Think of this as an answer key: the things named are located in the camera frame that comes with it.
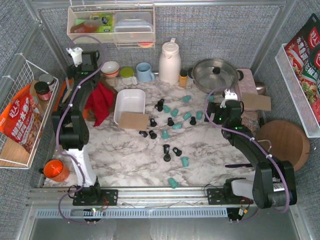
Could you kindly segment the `white plastic storage basket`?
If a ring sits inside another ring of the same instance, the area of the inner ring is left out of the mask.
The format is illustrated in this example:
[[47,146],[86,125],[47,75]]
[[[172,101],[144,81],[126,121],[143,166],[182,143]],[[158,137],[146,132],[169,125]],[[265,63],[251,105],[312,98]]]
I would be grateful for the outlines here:
[[116,125],[119,124],[122,112],[145,113],[146,94],[141,89],[123,89],[118,92],[113,120]]

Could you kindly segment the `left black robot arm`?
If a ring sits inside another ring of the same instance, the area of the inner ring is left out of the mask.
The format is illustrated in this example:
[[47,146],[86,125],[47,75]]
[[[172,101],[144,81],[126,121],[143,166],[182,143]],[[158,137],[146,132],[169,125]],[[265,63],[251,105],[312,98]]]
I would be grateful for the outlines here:
[[51,115],[56,144],[62,147],[61,154],[72,160],[78,183],[72,199],[80,203],[97,203],[101,188],[91,166],[86,145],[89,129],[83,116],[87,100],[99,82],[99,51],[83,51],[79,47],[68,48],[73,64],[66,69],[73,81],[71,92],[65,102],[58,105]]

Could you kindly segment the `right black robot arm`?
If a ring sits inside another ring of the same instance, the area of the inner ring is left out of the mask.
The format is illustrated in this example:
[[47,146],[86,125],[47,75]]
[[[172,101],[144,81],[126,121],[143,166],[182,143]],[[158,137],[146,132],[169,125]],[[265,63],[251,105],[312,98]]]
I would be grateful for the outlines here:
[[285,213],[297,203],[294,167],[268,153],[245,125],[242,124],[244,104],[228,100],[223,107],[206,100],[204,115],[214,127],[220,128],[223,137],[242,152],[255,169],[252,196],[260,209],[273,207]]

